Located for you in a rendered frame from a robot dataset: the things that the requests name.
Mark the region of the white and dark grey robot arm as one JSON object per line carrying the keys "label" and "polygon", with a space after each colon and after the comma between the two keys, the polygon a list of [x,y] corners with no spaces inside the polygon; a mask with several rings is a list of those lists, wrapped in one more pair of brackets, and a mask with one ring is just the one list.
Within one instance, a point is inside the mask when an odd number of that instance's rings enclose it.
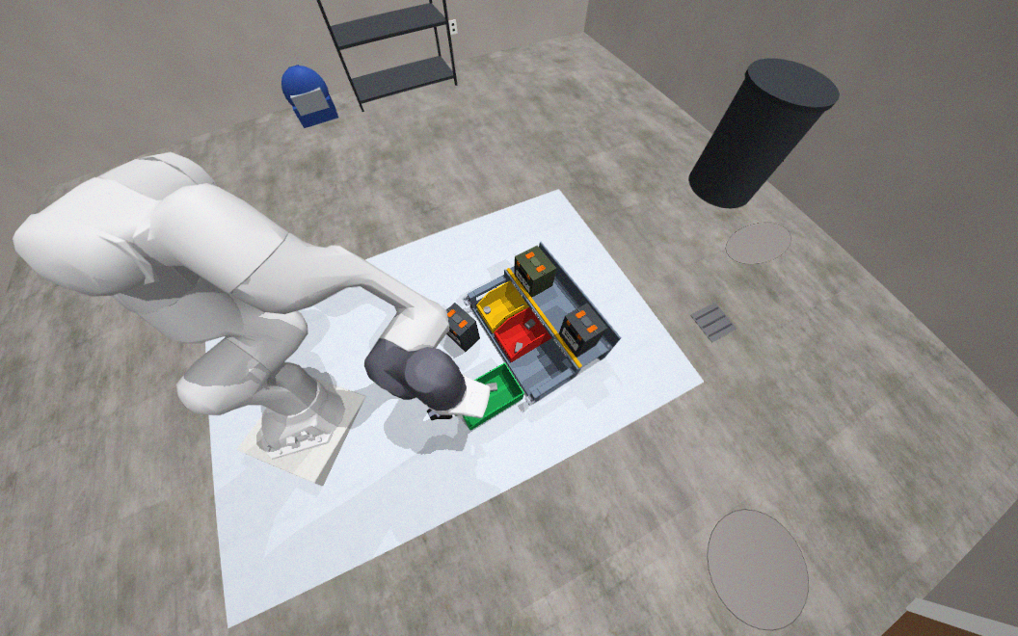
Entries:
{"label": "white and dark grey robot arm", "polygon": [[13,245],[42,279],[111,296],[172,341],[224,336],[176,394],[197,414],[266,407],[261,443],[272,460],[330,443],[342,422],[342,396],[285,361],[309,333],[298,310],[345,288],[396,309],[364,360],[371,381],[440,415],[487,410],[491,388],[437,349],[450,330],[441,304],[353,252],[287,234],[176,153],[130,160],[75,186],[30,215]]}

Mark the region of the yellow flat bar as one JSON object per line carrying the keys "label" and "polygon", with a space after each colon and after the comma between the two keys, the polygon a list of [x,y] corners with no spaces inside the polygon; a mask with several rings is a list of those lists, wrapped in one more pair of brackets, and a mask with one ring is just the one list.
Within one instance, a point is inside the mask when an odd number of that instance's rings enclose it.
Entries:
{"label": "yellow flat bar", "polygon": [[526,295],[526,297],[528,298],[528,300],[531,302],[531,305],[533,305],[534,308],[536,309],[538,315],[540,315],[544,321],[546,321],[546,324],[548,324],[548,327],[550,328],[550,330],[552,331],[552,333],[555,335],[555,338],[559,339],[559,342],[563,346],[564,350],[566,350],[566,352],[569,354],[569,356],[571,357],[571,359],[576,363],[577,368],[580,368],[582,366],[581,363],[579,361],[577,361],[576,356],[573,354],[573,352],[571,352],[570,348],[566,345],[566,343],[564,343],[564,340],[559,335],[559,332],[557,332],[555,330],[555,328],[552,326],[552,324],[550,323],[550,321],[548,320],[548,317],[546,317],[546,314],[544,314],[542,312],[542,310],[540,308],[538,308],[538,305],[533,301],[533,298],[531,298],[530,295],[527,293],[526,289],[524,289],[524,287],[520,283],[520,280],[516,278],[516,276],[513,274],[513,271],[511,271],[510,268],[505,269],[505,271],[507,271],[507,273],[509,273],[509,275],[511,277],[513,277],[513,280],[515,281],[515,283],[520,287],[520,289],[522,290],[522,292],[524,293],[524,295]]}

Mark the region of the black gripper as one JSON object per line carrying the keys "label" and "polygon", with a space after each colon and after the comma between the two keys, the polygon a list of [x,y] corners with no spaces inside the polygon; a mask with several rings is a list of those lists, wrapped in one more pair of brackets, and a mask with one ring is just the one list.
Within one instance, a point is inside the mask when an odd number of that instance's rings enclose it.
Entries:
{"label": "black gripper", "polygon": [[[437,414],[434,411],[430,411],[430,409],[429,409],[429,411],[426,411],[426,413],[428,413],[431,421],[432,420],[436,420],[436,419],[451,419],[452,418],[452,415],[440,415],[440,414]],[[455,417],[459,417],[461,419],[464,418],[462,415],[455,415]]]}

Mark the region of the red open bin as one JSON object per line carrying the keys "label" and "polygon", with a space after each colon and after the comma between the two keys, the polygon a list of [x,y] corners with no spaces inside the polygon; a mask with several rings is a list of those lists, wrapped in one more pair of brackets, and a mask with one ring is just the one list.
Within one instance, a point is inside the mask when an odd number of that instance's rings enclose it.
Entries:
{"label": "red open bin", "polygon": [[[536,324],[528,330],[524,324],[530,319],[533,319]],[[538,321],[536,315],[531,312],[530,307],[513,317],[505,320],[494,334],[498,345],[500,345],[511,362],[526,355],[526,353],[531,352],[531,350],[552,338],[543,324]],[[515,353],[517,342],[522,343],[522,348],[519,352]]]}

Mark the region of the yellow open bin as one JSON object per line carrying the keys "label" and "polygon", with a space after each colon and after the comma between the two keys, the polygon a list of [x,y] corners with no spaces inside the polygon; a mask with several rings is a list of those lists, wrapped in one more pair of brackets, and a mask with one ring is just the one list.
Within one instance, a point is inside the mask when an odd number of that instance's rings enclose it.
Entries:
{"label": "yellow open bin", "polygon": [[[484,307],[489,306],[491,312],[489,314],[484,312]],[[521,306],[521,307],[520,307]],[[480,303],[477,304],[477,310],[480,312],[480,316],[487,322],[487,326],[494,333],[498,327],[509,317],[522,312],[529,306],[520,294],[513,282],[510,280],[501,284],[499,287],[488,291],[487,296],[482,298]],[[487,320],[485,320],[487,319]]]}

